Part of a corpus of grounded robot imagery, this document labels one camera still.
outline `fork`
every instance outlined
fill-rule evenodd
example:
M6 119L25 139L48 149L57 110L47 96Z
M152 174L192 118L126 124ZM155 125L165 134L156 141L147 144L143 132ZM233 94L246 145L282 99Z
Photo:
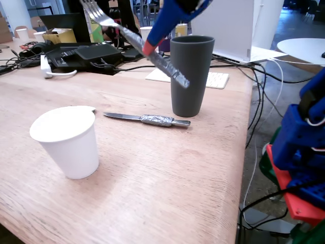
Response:
M108 26L118 28L128 42L135 47L142 55L144 40L137 34L131 32L129 29L116 23L112 18L108 17L97 5L94 0L80 0L83 8L89 14L89 17L96 21L101 26ZM177 70L170 62L161 57L158 53L152 52L149 56L146 56L157 68L162 70L170 78L175 79L182 87L188 88L189 81Z

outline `gray plastic cup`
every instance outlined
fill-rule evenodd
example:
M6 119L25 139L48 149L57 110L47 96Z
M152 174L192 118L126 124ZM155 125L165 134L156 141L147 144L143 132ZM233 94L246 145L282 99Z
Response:
M202 105L208 79L214 38L177 37L171 40L171 62L189 80L184 89L171 79L173 113L180 117L196 116Z

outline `knife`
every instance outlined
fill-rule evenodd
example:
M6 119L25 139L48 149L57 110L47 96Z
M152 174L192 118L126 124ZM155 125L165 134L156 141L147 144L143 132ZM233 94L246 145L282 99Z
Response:
M143 115L143 116L133 116L119 113L104 113L104 116L110 118L120 118L128 120L138 120L142 123L153 125L153 126L182 126L189 127L191 122L187 120L178 120L171 117L159 116L159 115Z

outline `white paper cup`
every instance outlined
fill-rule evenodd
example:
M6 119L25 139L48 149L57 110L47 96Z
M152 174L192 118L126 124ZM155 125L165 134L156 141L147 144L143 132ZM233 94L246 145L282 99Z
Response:
M152 30L152 26L147 26L147 27L141 27L140 31L141 31L141 35L142 35L142 39L144 41L147 41L148 35Z
M28 30L27 29L17 29L16 32L18 33L19 38L23 42L29 41Z
M36 33L34 33L34 36L36 38L36 41L38 41L38 42L45 42L45 40L43 38L43 34L44 33L45 32L36 32Z
M88 109L58 108L36 119L29 133L68 178L82 179L99 166L94 121Z

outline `keyboard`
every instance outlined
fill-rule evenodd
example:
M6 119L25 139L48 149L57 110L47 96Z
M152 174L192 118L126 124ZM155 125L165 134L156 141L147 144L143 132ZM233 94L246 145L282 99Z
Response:
M214 88L214 89L224 89L228 79L229 79L229 74L209 72L206 87ZM171 79L163 71L159 69L155 69L154 71L152 71L146 77L146 80L171 82Z

